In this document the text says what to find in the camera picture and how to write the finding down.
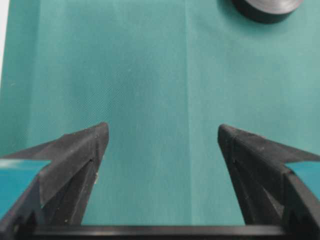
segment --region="black tape roll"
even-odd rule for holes
[[[278,23],[296,10],[304,0],[232,0],[240,13],[264,24]]]

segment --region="teal tape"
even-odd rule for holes
[[[313,192],[313,194],[320,200],[320,162],[303,161],[287,163],[286,166],[303,181],[303,183]]]
[[[50,161],[0,159],[0,218],[27,189],[37,173]]]

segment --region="green cloth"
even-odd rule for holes
[[[218,126],[319,152],[320,1],[11,0],[0,153],[108,122],[84,224],[241,225]]]

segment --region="black plastic part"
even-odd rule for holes
[[[49,239],[130,239],[130,240],[292,240],[280,226],[40,226],[30,237]]]
[[[108,125],[101,123],[2,157],[51,163],[0,220],[0,239],[30,229],[24,226],[31,220],[33,226],[80,224],[108,141]]]
[[[218,143],[247,224],[319,234],[320,202],[285,163],[319,162],[320,156],[228,125],[219,127]]]
[[[267,12],[260,11],[255,7],[251,6],[245,0],[232,0],[235,8],[245,17],[262,24],[274,24],[279,23],[286,19],[290,13],[286,14],[270,14]]]
[[[51,160],[39,172],[40,202],[45,205],[88,161],[98,171],[109,140],[106,123],[87,128],[17,153],[4,159]]]

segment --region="green backdrop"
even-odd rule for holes
[[[263,25],[229,0],[11,0],[0,154],[108,122],[84,224],[243,224],[226,123],[320,153],[320,1]]]

